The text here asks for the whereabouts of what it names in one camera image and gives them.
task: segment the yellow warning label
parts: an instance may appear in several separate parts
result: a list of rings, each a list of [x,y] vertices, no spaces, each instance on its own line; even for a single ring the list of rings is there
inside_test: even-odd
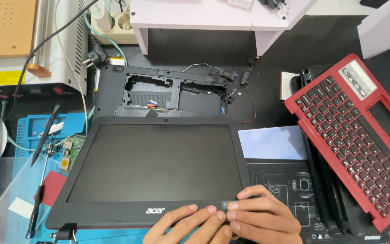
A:
[[[22,71],[2,71],[0,72],[0,86],[17,85]]]

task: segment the power strip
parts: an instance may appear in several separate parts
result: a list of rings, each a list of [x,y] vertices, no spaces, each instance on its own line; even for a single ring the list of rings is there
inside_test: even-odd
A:
[[[138,40],[133,32],[133,29],[124,29],[124,17],[122,12],[111,12],[113,17],[114,26],[109,31],[102,31],[94,18],[91,18],[91,26],[100,34],[108,36],[116,44],[138,44]],[[100,44],[111,44],[106,38],[98,36],[91,32],[91,34],[97,38]]]

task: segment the acer logo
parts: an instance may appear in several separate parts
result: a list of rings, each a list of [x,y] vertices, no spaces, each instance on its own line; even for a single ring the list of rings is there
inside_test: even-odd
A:
[[[145,213],[162,213],[163,210],[165,210],[165,208],[149,208]]]

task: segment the red keyboard palmrest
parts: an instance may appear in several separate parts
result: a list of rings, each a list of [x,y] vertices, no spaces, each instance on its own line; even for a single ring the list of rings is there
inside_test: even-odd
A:
[[[390,224],[390,137],[369,112],[390,96],[350,54],[285,101],[362,209],[382,232]]]

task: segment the wooden board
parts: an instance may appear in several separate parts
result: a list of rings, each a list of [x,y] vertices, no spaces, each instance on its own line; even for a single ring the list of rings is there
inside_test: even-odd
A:
[[[36,0],[0,0],[0,58],[28,56]]]

